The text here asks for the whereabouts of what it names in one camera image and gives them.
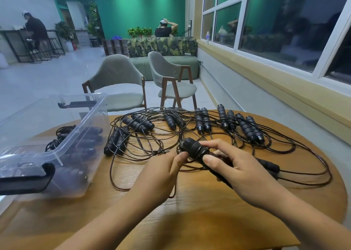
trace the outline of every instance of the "clear plastic bin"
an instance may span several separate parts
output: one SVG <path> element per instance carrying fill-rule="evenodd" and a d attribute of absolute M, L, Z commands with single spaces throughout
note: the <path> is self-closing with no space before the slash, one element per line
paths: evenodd
<path fill-rule="evenodd" d="M 0 123 L 0 195 L 78 197 L 99 167 L 110 132 L 106 94 L 53 95 Z M 56 130 L 77 125 L 54 150 Z"/>

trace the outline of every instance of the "window frame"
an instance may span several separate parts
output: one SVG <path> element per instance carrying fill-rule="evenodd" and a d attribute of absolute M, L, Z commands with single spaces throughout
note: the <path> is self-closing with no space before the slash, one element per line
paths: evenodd
<path fill-rule="evenodd" d="M 246 12 L 246 5 L 248 0 L 227 0 L 221 4 L 217 4 L 218 0 L 215 0 L 215 6 L 213 8 L 209 8 L 208 10 L 204 11 L 204 1 L 203 0 L 203 5 L 202 5 L 202 19 L 201 19 L 201 35 L 203 32 L 203 16 L 208 14 L 208 13 L 214 13 L 213 17 L 213 24 L 212 24 L 212 39 L 210 41 L 210 44 L 215 45 L 219 48 L 222 48 L 224 50 L 227 50 L 229 52 L 233 52 L 234 54 L 246 57 L 248 59 L 251 59 L 252 61 L 263 63 L 265 65 L 271 66 L 275 69 L 281 70 L 283 72 L 295 75 L 297 77 L 303 78 L 307 81 L 316 83 L 318 85 L 324 86 L 326 88 L 332 89 L 336 92 L 340 92 L 342 94 L 345 94 L 347 96 L 351 96 L 351 84 L 347 83 L 342 83 L 337 80 L 327 78 L 325 77 L 325 74 L 333 61 L 333 58 L 338 51 L 338 48 L 340 47 L 346 33 L 351 27 L 351 0 L 346 0 L 345 6 L 340 14 L 340 17 L 327 41 L 326 46 L 324 47 L 322 54 L 317 62 L 317 65 L 315 66 L 313 72 L 308 72 L 302 69 L 298 69 L 289 65 L 285 65 L 283 63 L 279 63 L 276 61 L 272 61 L 270 59 L 266 59 L 260 56 L 256 56 L 254 54 L 244 52 L 239 50 L 239 43 L 240 43 L 240 36 L 241 36 L 241 31 L 243 28 L 244 24 L 244 16 Z M 216 18 L 217 18 L 217 11 L 226 8 L 228 6 L 231 6 L 235 3 L 241 2 L 241 7 L 240 7 L 240 12 L 239 12 L 239 18 L 238 18 L 238 28 L 237 28 L 237 34 L 235 36 L 235 41 L 234 41 L 234 47 L 231 48 L 229 46 L 225 46 L 222 44 L 218 44 L 214 42 L 214 32 L 215 32 L 215 24 L 216 24 Z"/>

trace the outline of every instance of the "yellow window trim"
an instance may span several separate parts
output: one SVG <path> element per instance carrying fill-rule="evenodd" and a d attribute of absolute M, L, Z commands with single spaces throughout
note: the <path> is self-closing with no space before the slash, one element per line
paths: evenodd
<path fill-rule="evenodd" d="M 351 98 L 295 75 L 197 40 L 198 47 L 351 144 Z"/>

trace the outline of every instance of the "plastic bottle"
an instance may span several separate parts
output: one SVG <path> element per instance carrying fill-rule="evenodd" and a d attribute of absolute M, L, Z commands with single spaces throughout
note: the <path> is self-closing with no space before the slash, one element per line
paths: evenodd
<path fill-rule="evenodd" d="M 210 43 L 210 32 L 207 32 L 206 34 L 206 45 Z"/>

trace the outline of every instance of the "wooden tabletop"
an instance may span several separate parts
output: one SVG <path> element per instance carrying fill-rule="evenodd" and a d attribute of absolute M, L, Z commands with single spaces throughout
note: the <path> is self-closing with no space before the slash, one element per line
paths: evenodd
<path fill-rule="evenodd" d="M 347 209 L 344 182 L 327 156 L 293 130 L 264 117 L 251 114 L 257 123 L 269 126 L 292 137 L 327 160 L 333 181 L 331 184 L 308 188 L 286 181 L 279 182 L 292 193 L 313 205 L 332 219 L 342 222 Z M 167 128 L 165 122 L 156 126 Z M 222 132 L 214 128 L 213 132 Z M 214 135 L 230 142 L 225 135 Z M 165 146 L 172 145 L 168 140 Z M 286 150 L 287 145 L 273 142 L 273 148 Z M 244 150 L 251 152 L 249 146 Z M 256 157 L 278 164 L 284 170 L 317 173 L 323 166 L 312 154 L 297 148 L 282 155 L 256 150 Z M 46 250 L 54 249 L 80 228 L 101 214 L 125 193 L 113 188 L 109 179 L 111 158 L 104 157 L 88 191 L 81 198 L 13 202 L 0 217 L 0 248 Z M 141 164 L 117 158 L 113 179 L 117 185 L 131 187 Z M 309 183 L 322 182 L 325 176 L 283 174 L 289 179 Z M 180 172 L 177 194 L 147 216 L 118 247 L 138 250 L 236 249 L 257 250 L 299 244 L 295 236 L 277 218 L 254 208 L 235 194 L 208 171 Z"/>

